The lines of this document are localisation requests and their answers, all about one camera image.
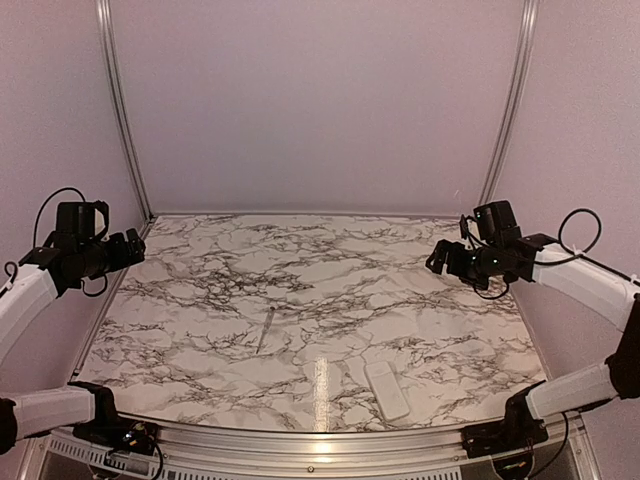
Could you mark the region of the right aluminium frame post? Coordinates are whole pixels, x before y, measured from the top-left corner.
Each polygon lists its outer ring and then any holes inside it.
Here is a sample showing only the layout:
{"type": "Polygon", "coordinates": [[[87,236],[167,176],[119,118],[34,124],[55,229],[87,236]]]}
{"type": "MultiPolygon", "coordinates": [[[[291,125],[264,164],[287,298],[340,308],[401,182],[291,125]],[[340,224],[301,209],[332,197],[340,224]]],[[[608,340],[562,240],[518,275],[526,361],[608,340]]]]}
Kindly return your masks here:
{"type": "Polygon", "coordinates": [[[511,79],[496,141],[479,197],[480,204],[488,203],[494,197],[500,175],[506,164],[530,69],[539,8],[540,2],[538,0],[523,2],[511,79]]]}

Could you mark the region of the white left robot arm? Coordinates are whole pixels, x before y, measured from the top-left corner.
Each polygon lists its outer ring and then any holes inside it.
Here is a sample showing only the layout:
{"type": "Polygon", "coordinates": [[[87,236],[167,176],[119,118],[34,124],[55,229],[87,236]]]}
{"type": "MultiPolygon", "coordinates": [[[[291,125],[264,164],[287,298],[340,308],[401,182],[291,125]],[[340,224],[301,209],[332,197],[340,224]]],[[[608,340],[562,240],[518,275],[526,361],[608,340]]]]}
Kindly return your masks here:
{"type": "MultiPolygon", "coordinates": [[[[146,245],[134,229],[104,240],[65,238],[54,232],[47,246],[31,250],[19,263],[10,262],[1,288],[1,357],[5,358],[27,327],[71,289],[144,261],[146,245]]],[[[127,432],[107,387],[79,382],[27,393],[1,394],[1,452],[19,440],[58,427],[74,426],[106,445],[119,444],[127,432]]]]}

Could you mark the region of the aluminium frame post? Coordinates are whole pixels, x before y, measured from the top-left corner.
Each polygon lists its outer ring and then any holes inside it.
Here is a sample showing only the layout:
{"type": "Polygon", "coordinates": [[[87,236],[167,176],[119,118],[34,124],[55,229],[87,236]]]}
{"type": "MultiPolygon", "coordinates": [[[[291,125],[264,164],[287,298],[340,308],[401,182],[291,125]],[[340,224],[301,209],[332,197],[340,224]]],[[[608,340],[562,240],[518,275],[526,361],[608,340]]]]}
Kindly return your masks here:
{"type": "Polygon", "coordinates": [[[488,203],[494,197],[500,175],[506,164],[530,69],[539,8],[540,2],[538,0],[523,2],[511,79],[496,141],[479,197],[480,204],[488,203]]]}
{"type": "Polygon", "coordinates": [[[122,144],[129,176],[133,185],[134,196],[144,221],[149,223],[154,219],[154,215],[147,189],[144,184],[142,169],[139,163],[131,122],[127,111],[124,85],[118,62],[111,2],[108,0],[97,0],[95,4],[106,76],[117,130],[122,144]]]}

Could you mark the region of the left aluminium frame post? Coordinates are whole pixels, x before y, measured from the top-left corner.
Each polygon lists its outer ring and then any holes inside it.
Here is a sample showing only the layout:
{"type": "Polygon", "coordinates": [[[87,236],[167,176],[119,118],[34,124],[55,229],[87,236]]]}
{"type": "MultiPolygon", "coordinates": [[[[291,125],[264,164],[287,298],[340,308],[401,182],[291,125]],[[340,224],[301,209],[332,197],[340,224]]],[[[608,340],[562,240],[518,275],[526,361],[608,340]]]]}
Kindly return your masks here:
{"type": "Polygon", "coordinates": [[[133,185],[134,196],[144,221],[149,223],[154,219],[154,215],[147,189],[144,184],[142,169],[139,163],[131,122],[127,111],[124,85],[118,62],[111,2],[108,0],[97,0],[95,4],[106,76],[117,130],[122,144],[129,176],[133,185]]]}

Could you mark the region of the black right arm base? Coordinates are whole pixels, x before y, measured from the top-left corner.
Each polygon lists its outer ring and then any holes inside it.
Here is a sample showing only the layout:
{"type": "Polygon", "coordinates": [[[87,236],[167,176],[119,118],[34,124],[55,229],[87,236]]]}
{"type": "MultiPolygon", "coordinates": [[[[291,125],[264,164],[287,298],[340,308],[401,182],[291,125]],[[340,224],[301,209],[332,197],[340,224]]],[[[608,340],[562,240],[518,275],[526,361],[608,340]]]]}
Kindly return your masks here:
{"type": "Polygon", "coordinates": [[[533,447],[549,435],[544,422],[529,411],[526,394],[518,393],[506,401],[501,420],[464,427],[461,438],[467,456],[478,458],[533,447]]]}

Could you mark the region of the white remote control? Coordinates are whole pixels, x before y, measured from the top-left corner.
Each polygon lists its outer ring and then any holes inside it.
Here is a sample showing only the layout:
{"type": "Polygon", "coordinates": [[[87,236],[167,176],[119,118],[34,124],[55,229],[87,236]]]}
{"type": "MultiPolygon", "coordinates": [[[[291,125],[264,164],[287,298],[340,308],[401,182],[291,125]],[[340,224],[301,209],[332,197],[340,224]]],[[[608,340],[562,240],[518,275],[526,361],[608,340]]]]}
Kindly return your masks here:
{"type": "Polygon", "coordinates": [[[364,372],[386,421],[399,420],[410,414],[410,407],[388,362],[366,364],[364,372]]]}

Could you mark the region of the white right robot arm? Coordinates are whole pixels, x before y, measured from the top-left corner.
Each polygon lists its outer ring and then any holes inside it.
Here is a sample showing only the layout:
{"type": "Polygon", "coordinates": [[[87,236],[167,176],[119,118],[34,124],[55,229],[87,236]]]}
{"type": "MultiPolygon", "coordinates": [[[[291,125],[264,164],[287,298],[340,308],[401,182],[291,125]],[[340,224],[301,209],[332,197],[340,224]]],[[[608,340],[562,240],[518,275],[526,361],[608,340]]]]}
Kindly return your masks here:
{"type": "Polygon", "coordinates": [[[425,262],[434,274],[447,273],[478,290],[501,276],[507,284],[519,279],[554,289],[583,304],[622,333],[613,354],[581,370],[543,382],[524,394],[525,410],[501,419],[495,438],[515,448],[534,431],[534,420],[595,408],[615,398],[639,397],[639,282],[624,278],[582,255],[564,251],[544,234],[520,238],[501,248],[474,250],[460,242],[441,240],[425,262]]]}

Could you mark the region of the front aluminium rail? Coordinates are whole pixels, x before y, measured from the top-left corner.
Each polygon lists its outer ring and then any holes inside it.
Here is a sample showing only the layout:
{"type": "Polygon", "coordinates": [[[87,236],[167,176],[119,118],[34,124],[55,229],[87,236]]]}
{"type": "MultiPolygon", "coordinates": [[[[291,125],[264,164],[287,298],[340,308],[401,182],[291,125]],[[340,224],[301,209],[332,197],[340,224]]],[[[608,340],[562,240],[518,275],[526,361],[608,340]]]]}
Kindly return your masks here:
{"type": "Polygon", "coordinates": [[[454,426],[372,433],[244,431],[163,422],[158,460],[108,456],[68,428],[29,442],[21,479],[493,479],[506,457],[470,458],[454,426]]]}

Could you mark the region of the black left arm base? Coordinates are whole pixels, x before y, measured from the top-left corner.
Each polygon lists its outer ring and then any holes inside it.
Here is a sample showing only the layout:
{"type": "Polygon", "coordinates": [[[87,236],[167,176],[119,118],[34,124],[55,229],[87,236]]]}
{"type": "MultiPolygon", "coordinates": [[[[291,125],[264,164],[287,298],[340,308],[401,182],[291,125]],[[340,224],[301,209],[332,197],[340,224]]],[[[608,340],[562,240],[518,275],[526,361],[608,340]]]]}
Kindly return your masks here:
{"type": "Polygon", "coordinates": [[[109,447],[112,453],[122,451],[154,455],[159,432],[156,423],[122,417],[116,409],[114,394],[108,387],[84,381],[69,382],[68,386],[90,392],[95,407],[90,421],[73,427],[75,437],[109,447]]]}

